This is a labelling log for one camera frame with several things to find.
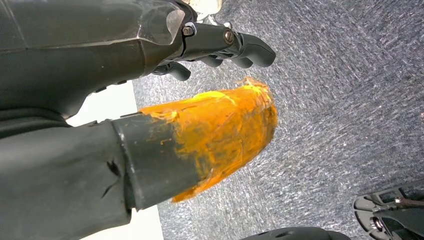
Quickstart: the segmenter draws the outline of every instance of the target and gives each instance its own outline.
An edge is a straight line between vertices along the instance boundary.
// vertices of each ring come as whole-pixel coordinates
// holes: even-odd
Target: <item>bolt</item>
[[[182,29],[182,34],[184,36],[193,36],[195,34],[195,31],[190,26],[186,26]]]
[[[227,44],[232,44],[234,42],[234,33],[230,30],[224,32],[224,41]]]
[[[369,219],[369,221],[370,221],[369,225],[371,226],[372,229],[375,229],[379,232],[383,231],[383,224],[380,222],[380,219],[378,217],[373,216]]]

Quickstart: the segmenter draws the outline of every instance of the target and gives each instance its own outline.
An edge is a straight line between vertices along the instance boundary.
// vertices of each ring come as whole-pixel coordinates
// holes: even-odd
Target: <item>black tube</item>
[[[0,239],[80,239],[200,180],[171,123],[140,113],[0,139]]]
[[[80,239],[130,222],[109,121],[0,139],[0,239]]]
[[[127,158],[137,210],[172,198],[200,181],[195,161],[175,151],[172,124],[138,113],[114,120],[113,125]]]

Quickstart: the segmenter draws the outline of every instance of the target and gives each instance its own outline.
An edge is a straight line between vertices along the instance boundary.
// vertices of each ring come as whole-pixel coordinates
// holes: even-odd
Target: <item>white surface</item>
[[[112,85],[87,97],[77,115],[67,120],[72,126],[92,121],[117,119],[137,111],[133,83]],[[83,240],[164,240],[157,206],[136,212],[132,210],[131,223],[106,229]]]

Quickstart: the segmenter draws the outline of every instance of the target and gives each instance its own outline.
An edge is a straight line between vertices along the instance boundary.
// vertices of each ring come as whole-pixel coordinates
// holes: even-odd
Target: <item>carpeted floor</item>
[[[265,40],[272,67],[185,64],[134,81],[139,107],[268,83],[279,126],[248,166],[200,196],[159,205],[165,240],[238,240],[316,226],[367,239],[356,196],[424,178],[423,0],[227,0],[216,16]]]

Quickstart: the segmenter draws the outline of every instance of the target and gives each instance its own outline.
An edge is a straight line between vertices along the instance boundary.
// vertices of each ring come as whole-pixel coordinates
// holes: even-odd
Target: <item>yellow-orange wrap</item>
[[[271,141],[277,109],[266,84],[251,77],[236,89],[140,109],[175,128],[175,152],[194,159],[201,181],[176,195],[179,202],[212,187],[256,157]]]

